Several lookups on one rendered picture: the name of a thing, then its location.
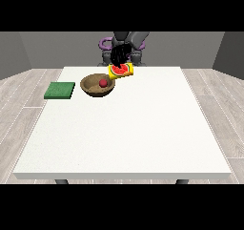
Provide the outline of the green square pad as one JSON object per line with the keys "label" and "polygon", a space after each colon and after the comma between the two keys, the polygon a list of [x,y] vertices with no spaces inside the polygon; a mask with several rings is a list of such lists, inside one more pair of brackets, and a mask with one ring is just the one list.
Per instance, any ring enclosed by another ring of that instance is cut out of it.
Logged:
{"label": "green square pad", "polygon": [[45,99],[70,99],[74,82],[52,82],[47,88],[44,98]]}

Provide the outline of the brown wooden bowl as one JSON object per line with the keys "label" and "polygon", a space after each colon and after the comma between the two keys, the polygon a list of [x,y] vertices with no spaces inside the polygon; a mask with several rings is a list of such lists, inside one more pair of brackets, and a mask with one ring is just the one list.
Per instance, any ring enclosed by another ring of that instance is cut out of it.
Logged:
{"label": "brown wooden bowl", "polygon": [[[99,81],[105,79],[107,86],[102,88],[99,85]],[[81,89],[89,96],[92,97],[103,97],[109,94],[115,86],[115,80],[111,80],[110,77],[105,73],[93,73],[85,76],[80,81]]]}

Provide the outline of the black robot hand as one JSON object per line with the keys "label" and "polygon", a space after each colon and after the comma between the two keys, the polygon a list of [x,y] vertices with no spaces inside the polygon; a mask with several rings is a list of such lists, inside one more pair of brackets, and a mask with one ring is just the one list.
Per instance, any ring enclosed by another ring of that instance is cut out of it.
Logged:
{"label": "black robot hand", "polygon": [[129,55],[132,52],[132,47],[130,44],[122,44],[114,47],[111,53],[111,62],[115,67],[120,67],[121,64],[124,64]]}

